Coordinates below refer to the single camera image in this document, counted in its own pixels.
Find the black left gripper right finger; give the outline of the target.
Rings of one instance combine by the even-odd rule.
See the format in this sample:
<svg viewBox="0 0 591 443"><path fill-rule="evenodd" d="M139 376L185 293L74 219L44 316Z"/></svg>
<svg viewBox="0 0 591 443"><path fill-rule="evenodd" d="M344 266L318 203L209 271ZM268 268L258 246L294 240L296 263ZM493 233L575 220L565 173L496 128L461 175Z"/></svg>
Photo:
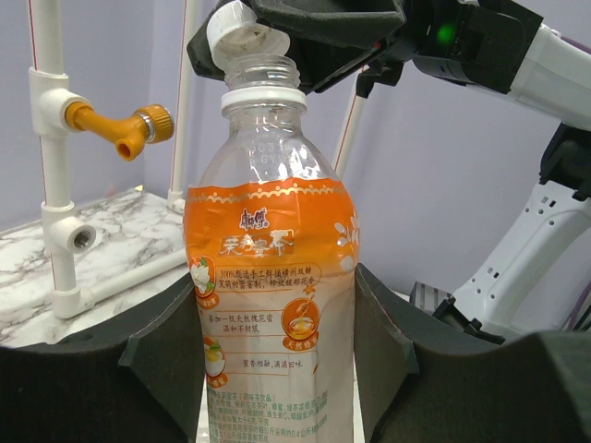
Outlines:
<svg viewBox="0 0 591 443"><path fill-rule="evenodd" d="M355 360L367 442L586 442L590 336L497 345L355 272Z"/></svg>

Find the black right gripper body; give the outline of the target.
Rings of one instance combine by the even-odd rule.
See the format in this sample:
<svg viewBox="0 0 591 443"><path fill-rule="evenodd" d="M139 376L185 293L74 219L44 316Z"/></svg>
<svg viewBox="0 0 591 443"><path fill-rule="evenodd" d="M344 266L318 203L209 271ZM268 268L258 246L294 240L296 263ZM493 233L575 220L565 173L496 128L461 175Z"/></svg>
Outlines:
<svg viewBox="0 0 591 443"><path fill-rule="evenodd" d="M379 41L378 54L356 77L356 97L367 99L376 83L396 86L407 62L421 64L422 59L443 56L438 37L443 25L442 1L355 1L359 12L392 12L395 6L404 14L405 24Z"/></svg>

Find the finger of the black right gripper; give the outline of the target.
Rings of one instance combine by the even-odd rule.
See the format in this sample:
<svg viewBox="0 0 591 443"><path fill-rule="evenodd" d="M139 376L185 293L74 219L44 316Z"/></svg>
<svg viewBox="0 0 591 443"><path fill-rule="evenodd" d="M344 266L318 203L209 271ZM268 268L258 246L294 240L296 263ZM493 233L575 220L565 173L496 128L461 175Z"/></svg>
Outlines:
<svg viewBox="0 0 591 443"><path fill-rule="evenodd" d="M406 24L402 1L249 1L257 22L286 33L300 89L322 93L370 63Z"/></svg>
<svg viewBox="0 0 591 443"><path fill-rule="evenodd" d="M214 64L211 49L207 38L207 26L211 17L210 13L199 29L193 34L186 45L189 63L196 76L217 81L224 81L225 73Z"/></svg>

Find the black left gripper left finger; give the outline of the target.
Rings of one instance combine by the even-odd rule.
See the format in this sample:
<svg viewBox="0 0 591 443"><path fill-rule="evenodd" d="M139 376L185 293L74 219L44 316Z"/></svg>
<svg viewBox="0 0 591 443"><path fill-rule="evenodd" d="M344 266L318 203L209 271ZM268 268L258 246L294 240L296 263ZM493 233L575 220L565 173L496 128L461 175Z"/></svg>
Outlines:
<svg viewBox="0 0 591 443"><path fill-rule="evenodd" d="M193 442L204 356L193 281L56 344L1 349L4 442Z"/></svg>

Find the white green-print bottle cap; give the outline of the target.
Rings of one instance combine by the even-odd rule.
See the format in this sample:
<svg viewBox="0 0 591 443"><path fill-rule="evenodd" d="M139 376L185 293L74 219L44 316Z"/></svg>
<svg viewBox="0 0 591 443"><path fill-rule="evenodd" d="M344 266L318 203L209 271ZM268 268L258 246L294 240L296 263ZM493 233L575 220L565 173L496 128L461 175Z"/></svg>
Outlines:
<svg viewBox="0 0 591 443"><path fill-rule="evenodd" d="M219 7L207 26L207 38L215 65L225 71L236 58L250 54L286 55L290 37L257 22L255 12L242 1Z"/></svg>

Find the orange label tea bottle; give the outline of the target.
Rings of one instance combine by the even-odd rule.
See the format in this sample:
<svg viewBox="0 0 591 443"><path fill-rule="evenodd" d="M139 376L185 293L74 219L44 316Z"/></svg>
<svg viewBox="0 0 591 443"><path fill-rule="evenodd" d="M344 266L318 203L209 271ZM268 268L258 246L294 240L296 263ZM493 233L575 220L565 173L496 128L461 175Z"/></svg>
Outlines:
<svg viewBox="0 0 591 443"><path fill-rule="evenodd" d="M213 442L354 438L356 211L304 136L296 64L225 74L229 137L184 210Z"/></svg>

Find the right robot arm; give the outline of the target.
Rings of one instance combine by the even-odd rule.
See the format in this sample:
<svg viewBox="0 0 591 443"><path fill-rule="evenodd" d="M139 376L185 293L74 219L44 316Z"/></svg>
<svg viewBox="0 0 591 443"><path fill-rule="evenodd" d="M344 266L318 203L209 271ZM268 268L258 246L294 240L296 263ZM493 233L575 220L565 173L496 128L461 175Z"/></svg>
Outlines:
<svg viewBox="0 0 591 443"><path fill-rule="evenodd" d="M187 45L221 80L229 136L188 190L187 260L240 269L314 261L334 290L363 240L449 257L440 321L495 344L562 329L570 289L539 289L590 228L590 54L514 1L222 1ZM384 93L366 141L388 141L360 196L308 139L311 93L356 75Z"/></svg>

